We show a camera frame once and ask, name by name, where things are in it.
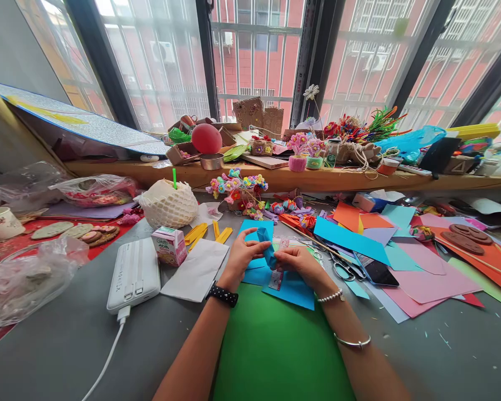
juice box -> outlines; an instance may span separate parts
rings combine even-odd
[[[179,267],[187,257],[183,232],[168,227],[159,227],[152,233],[157,257],[161,263]]]

wooden stick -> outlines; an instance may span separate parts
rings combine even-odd
[[[438,240],[439,242],[444,243],[444,244],[445,244],[445,246],[448,246],[448,247],[450,247],[450,248],[453,248],[453,249],[455,249],[455,250],[459,250],[459,251],[462,251],[462,252],[467,252],[467,251],[464,251],[462,248],[455,247],[454,245],[450,244],[450,243],[449,243],[449,242],[447,242],[447,241],[444,241],[444,240],[443,240],[443,239],[441,239],[441,238],[438,238],[437,240]],[[477,258],[477,257],[475,257],[475,256],[473,256],[473,255],[471,255],[470,253],[468,253],[468,256],[469,256],[469,257],[471,257],[471,258],[473,258],[473,259],[475,259],[475,260],[476,260],[476,261],[478,261],[478,262],[481,262],[484,266],[489,267],[489,268],[491,268],[492,270],[495,270],[495,271],[497,271],[497,272],[501,273],[501,270],[499,270],[497,267],[492,266],[491,264],[489,264],[489,263],[487,263],[487,262],[485,262],[485,261],[483,261],[483,260],[481,260],[481,259],[479,259],[479,258]]]
[[[330,248],[329,248],[329,247],[327,247],[326,245],[321,244],[319,241],[316,241],[315,239],[311,238],[310,236],[307,236],[307,235],[306,235],[306,234],[304,234],[303,232],[301,232],[301,231],[297,230],[295,227],[292,227],[292,226],[290,226],[289,224],[284,223],[282,220],[278,220],[278,221],[279,221],[280,223],[282,223],[282,224],[285,224],[286,226],[288,226],[289,228],[291,228],[293,231],[297,231],[300,235],[302,235],[302,236],[306,237],[307,239],[310,239],[310,240],[312,240],[313,242],[315,242],[316,244],[321,245],[321,246],[322,246],[323,248],[325,248],[328,252],[331,252],[331,253],[333,253],[334,255],[336,255],[337,257],[340,257],[340,258],[341,258],[341,259],[343,259],[344,261],[346,261],[346,262],[349,262],[349,263],[350,263],[350,261],[349,261],[348,259],[346,259],[345,257],[341,256],[341,255],[340,255],[340,254],[338,254],[336,251],[333,251],[332,249],[330,249]]]

white flower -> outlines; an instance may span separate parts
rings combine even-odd
[[[310,85],[310,87],[304,91],[303,96],[306,98],[306,100],[315,100],[315,96],[318,93],[319,85]]]

red balloon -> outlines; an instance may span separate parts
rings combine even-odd
[[[206,123],[194,127],[191,141],[200,153],[205,154],[218,153],[222,147],[221,134],[213,125]]]

blue plastic bag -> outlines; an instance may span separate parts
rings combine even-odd
[[[446,133],[443,128],[425,125],[419,130],[376,142],[375,146],[381,146],[382,153],[396,146],[400,151],[398,156],[404,158],[406,164],[415,164],[420,155],[419,150],[439,141]]]

